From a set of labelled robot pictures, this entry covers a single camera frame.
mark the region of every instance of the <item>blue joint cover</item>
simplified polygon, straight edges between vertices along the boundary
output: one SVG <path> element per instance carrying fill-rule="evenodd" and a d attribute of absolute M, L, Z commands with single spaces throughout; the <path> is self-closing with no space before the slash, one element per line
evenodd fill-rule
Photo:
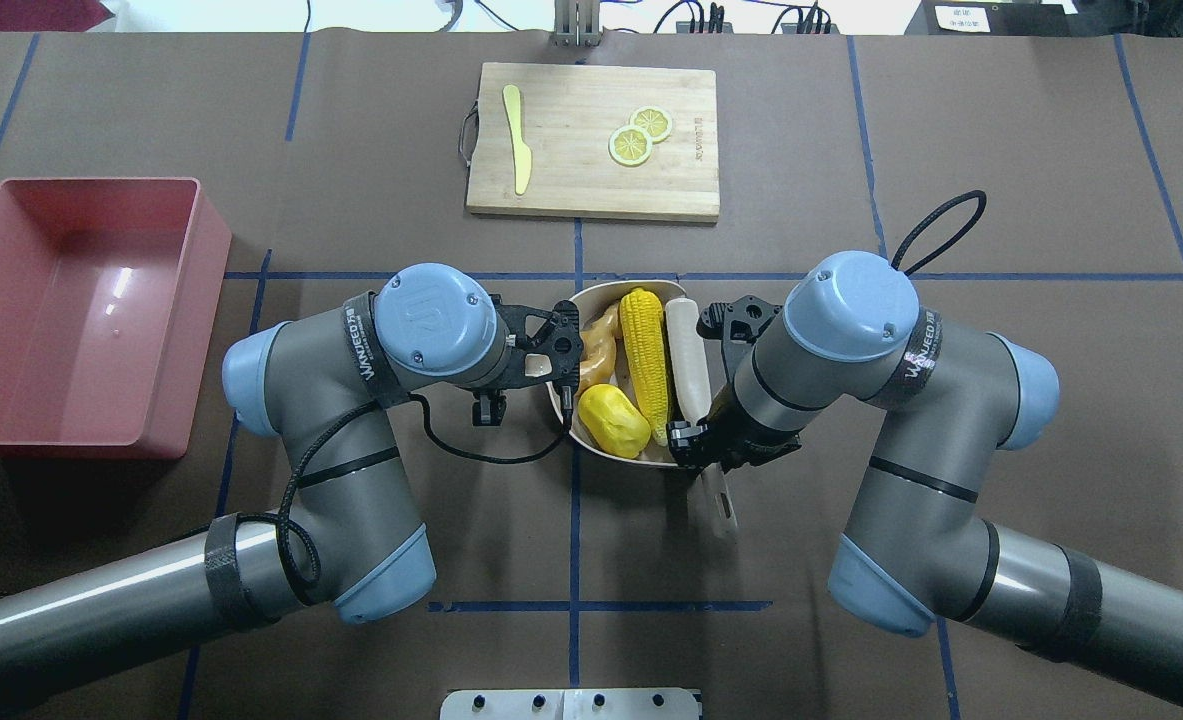
<path fill-rule="evenodd" d="M 888 633 L 919 638 L 933 624 L 933 611 L 885 573 L 848 536 L 839 537 L 827 589 L 843 610 Z"/>
<path fill-rule="evenodd" d="M 371 623 L 413 605 L 434 583 L 435 563 L 422 524 L 377 567 L 341 593 L 334 607 L 343 623 Z"/>
<path fill-rule="evenodd" d="M 287 324 L 280 323 L 237 342 L 222 359 L 222 393 L 227 406 L 234 407 L 235 419 L 257 436 L 279 434 L 267 419 L 267 357 L 276 335 Z"/>
<path fill-rule="evenodd" d="M 838 252 L 793 288 L 783 319 L 797 345 L 839 363 L 899 350 L 920 316 L 911 279 L 879 255 Z"/>
<path fill-rule="evenodd" d="M 498 332 L 498 311 L 485 288 L 440 262 L 400 270 L 377 293 L 373 322 L 387 357 L 432 378 L 480 363 Z"/>
<path fill-rule="evenodd" d="M 1013 421 L 1008 439 L 998 448 L 1022 450 L 1040 439 L 1045 424 L 1056 415 L 1062 388 L 1058 383 L 1056 369 L 1042 355 L 1009 342 L 1004 336 L 989 335 L 1004 343 L 1013 358 L 1013 368 L 1017 369 L 1017 419 Z"/>

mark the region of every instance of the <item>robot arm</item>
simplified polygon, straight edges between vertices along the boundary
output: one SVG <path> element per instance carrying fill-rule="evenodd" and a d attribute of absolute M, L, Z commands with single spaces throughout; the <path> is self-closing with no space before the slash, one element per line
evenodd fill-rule
<path fill-rule="evenodd" d="M 532 337 L 530 314 L 547 319 Z M 524 372 L 534 355 L 549 372 Z M 299 532 L 280 532 L 290 525 L 276 514 L 226 515 L 202 534 L 0 597 L 0 712 L 317 602 L 347 623 L 411 605 L 435 566 L 387 407 L 448 382 L 476 393 L 477 424 L 499 424 L 503 389 L 550 381 L 571 416 L 578 356 L 570 301 L 496 305 L 434 264 L 405 270 L 380 296 L 238 342 L 222 367 L 235 414 L 280 436 L 291 465 L 309 455 L 286 510 Z"/>
<path fill-rule="evenodd" d="M 672 450 L 768 461 L 841 395 L 887 411 L 828 579 L 843 609 L 909 637 L 946 616 L 1183 706 L 1183 592 L 974 514 L 993 453 L 1053 419 L 1052 364 L 920 307 L 883 259 L 804 275 Z"/>

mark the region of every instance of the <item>cable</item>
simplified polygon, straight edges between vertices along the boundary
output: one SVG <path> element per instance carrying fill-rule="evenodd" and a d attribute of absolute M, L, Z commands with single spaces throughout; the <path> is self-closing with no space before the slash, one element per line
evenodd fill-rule
<path fill-rule="evenodd" d="M 450 0 L 450 2 L 453 4 L 453 17 L 450 18 L 448 22 L 444 24 L 444 27 L 437 30 L 437 32 L 450 32 L 450 30 L 458 24 L 458 19 L 463 18 L 464 1 L 466 0 Z"/>
<path fill-rule="evenodd" d="M 697 0 L 679 0 L 678 4 L 674 4 L 674 5 L 670 6 L 670 8 L 667 8 L 667 12 L 662 13 L 662 17 L 658 18 L 658 24 L 657 24 L 657 26 L 654 26 L 654 33 L 655 34 L 658 33 L 658 31 L 660 31 L 660 28 L 662 28 L 662 24 L 667 21 L 667 17 L 670 14 L 674 13 L 675 9 L 678 9 L 679 6 L 681 6 L 681 5 L 689 6 L 689 32 L 690 33 L 692 33 L 694 31 L 694 24 L 697 24 L 697 26 L 702 26 L 702 24 L 706 21 L 706 11 L 702 8 L 702 4 L 699 4 L 699 1 L 697 1 Z M 693 6 L 697 6 L 697 14 L 693 13 Z"/>
<path fill-rule="evenodd" d="M 319 434 L 319 437 L 312 442 L 306 450 L 303 452 L 302 458 L 293 468 L 293 473 L 289 475 L 289 482 L 284 487 L 284 498 L 280 499 L 280 510 L 276 512 L 276 550 L 280 552 L 280 564 L 284 566 L 284 575 L 289 578 L 289 586 L 293 589 L 295 596 L 298 596 L 298 601 L 303 605 L 312 605 L 311 598 L 308 597 L 308 589 L 315 588 L 316 583 L 319 582 L 319 552 L 316 550 L 316 543 L 312 541 L 311 534 L 306 530 L 298 527 L 297 523 L 289 519 L 289 511 L 293 506 L 293 495 L 298 492 L 298 479 L 302 478 L 304 471 L 308 469 L 308 465 L 316 456 L 319 448 L 325 446 L 325 442 L 330 441 L 335 434 L 338 434 L 341 429 L 350 424 L 355 419 L 362 419 L 362 416 L 377 410 L 377 401 L 371 400 L 362 406 L 355 406 L 353 409 L 340 415 L 338 419 L 334 420 L 334 424 L 330 424 L 329 429 Z M 311 567 L 311 575 L 309 577 L 303 577 L 300 570 L 298 570 L 298 564 L 293 559 L 293 552 L 289 546 L 289 533 L 298 536 L 304 547 L 308 551 L 308 565 Z"/>
<path fill-rule="evenodd" d="M 425 396 L 416 395 L 416 393 L 409 393 L 409 398 L 422 407 L 422 429 L 426 430 L 427 437 L 431 437 L 431 442 L 434 442 L 435 447 L 439 447 L 440 450 L 445 450 L 450 455 L 458 455 L 459 458 L 477 460 L 480 462 L 491 462 L 493 465 L 522 465 L 524 462 L 532 462 L 545 458 L 551 450 L 560 447 L 560 443 L 564 442 L 564 437 L 568 437 L 569 430 L 573 429 L 573 393 L 568 393 L 568 402 L 564 402 L 563 404 L 564 410 L 562 414 L 564 415 L 564 421 L 563 424 L 560 426 L 558 436 L 555 436 L 551 445 L 542 448 L 542 450 L 537 450 L 535 454 L 525 455 L 523 458 L 494 458 L 491 455 L 480 455 L 477 454 L 477 452 L 471 450 L 458 450 L 457 447 L 444 442 L 442 439 L 437 436 L 435 430 L 431 429 L 431 402 Z"/>
<path fill-rule="evenodd" d="M 793 6 L 789 6 L 789 8 L 783 9 L 783 12 L 778 14 L 778 19 L 774 20 L 774 22 L 772 22 L 772 30 L 769 31 L 769 35 L 777 35 L 778 34 L 778 27 L 782 27 L 782 18 L 787 18 L 787 13 L 791 12 L 793 9 L 795 9 L 795 12 L 796 12 L 796 27 L 800 27 L 800 26 L 802 26 L 802 24 L 804 24 L 804 9 L 801 8 L 800 5 L 793 5 Z"/>
<path fill-rule="evenodd" d="M 476 5 L 480 5 L 486 13 L 492 15 L 492 18 L 498 20 L 498 22 L 504 24 L 504 26 L 508 26 L 511 30 L 518 30 L 518 27 L 515 27 L 512 24 L 508 22 L 508 20 L 504 20 L 498 13 L 494 13 L 494 9 L 490 8 L 489 5 L 485 5 L 485 0 L 476 0 Z"/>
<path fill-rule="evenodd" d="M 963 227 L 951 236 L 951 240 L 943 242 L 938 246 L 938 249 L 930 252 L 930 254 L 925 255 L 919 262 L 911 265 L 910 268 L 906 268 L 906 274 L 910 275 L 911 273 L 914 273 L 917 270 L 923 268 L 923 266 L 929 265 L 931 261 L 937 259 L 938 255 L 943 254 L 943 252 L 951 249 L 951 246 L 955 245 L 961 238 L 965 236 L 969 231 L 974 229 L 974 226 L 978 223 L 981 218 L 983 218 L 983 210 L 987 210 L 987 193 L 981 190 L 970 190 L 943 202 L 943 205 L 938 205 L 937 210 L 929 213 L 927 218 L 920 220 L 920 223 L 907 233 L 906 240 L 903 240 L 901 245 L 898 246 L 898 251 L 894 252 L 893 260 L 888 260 L 888 265 L 893 265 L 893 270 L 898 270 L 898 265 L 901 265 L 901 257 L 906 255 L 907 249 L 911 249 L 911 244 L 914 242 L 916 238 L 920 236 L 920 233 L 933 223 L 935 220 L 942 218 L 943 214 L 946 214 L 948 210 L 955 208 L 956 205 L 961 205 L 961 202 L 967 202 L 969 200 L 978 201 L 978 206 L 974 209 L 974 215 L 969 218 L 969 222 L 963 225 Z"/>

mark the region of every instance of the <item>pink plastic bin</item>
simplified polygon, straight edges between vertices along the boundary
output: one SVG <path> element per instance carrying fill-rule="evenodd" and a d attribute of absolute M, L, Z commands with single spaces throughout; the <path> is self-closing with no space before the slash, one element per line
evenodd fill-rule
<path fill-rule="evenodd" d="M 0 455 L 183 455 L 230 246 L 194 179 L 6 179 Z"/>

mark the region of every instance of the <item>white bowl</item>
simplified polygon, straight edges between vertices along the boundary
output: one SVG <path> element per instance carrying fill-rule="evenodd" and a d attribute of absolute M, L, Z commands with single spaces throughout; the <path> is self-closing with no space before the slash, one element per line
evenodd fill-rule
<path fill-rule="evenodd" d="M 587 329 L 588 325 L 594 323 L 605 313 L 606 307 L 614 304 L 614 301 L 622 300 L 625 296 L 636 287 L 642 287 L 662 301 L 662 305 L 667 305 L 667 301 L 677 299 L 677 297 L 686 297 L 684 294 L 684 287 L 679 286 L 677 283 L 671 281 L 616 281 L 616 283 L 605 283 L 597 284 L 595 287 L 588 287 L 582 292 L 577 292 L 576 296 L 571 297 L 573 304 L 578 306 L 578 322 L 582 323 L 581 329 Z M 635 389 L 631 385 L 631 372 L 627 369 L 627 353 L 622 348 L 623 343 L 618 342 L 618 363 L 614 363 L 613 377 L 609 377 L 612 384 L 622 388 L 623 393 L 627 393 L 627 397 L 635 401 Z M 547 383 L 547 395 L 551 397 L 551 409 L 555 410 L 556 419 L 560 417 L 560 396 L 556 395 L 555 388 L 551 383 Z M 675 463 L 674 458 L 670 455 L 670 452 L 665 447 L 660 447 L 657 442 L 649 440 L 649 445 L 645 446 L 645 450 L 641 452 L 640 456 L 635 460 L 627 460 L 626 458 L 619 458 L 618 455 L 609 455 L 608 452 L 600 450 L 596 447 L 595 439 L 592 439 L 592 434 L 587 430 L 586 424 L 582 424 L 582 420 L 578 419 L 577 407 L 574 407 L 573 414 L 573 429 L 571 433 L 573 441 L 577 442 L 589 452 L 600 455 L 601 458 L 608 458 L 609 460 L 618 460 L 619 462 L 626 462 L 627 465 L 638 465 L 641 468 L 678 468 L 679 465 Z"/>

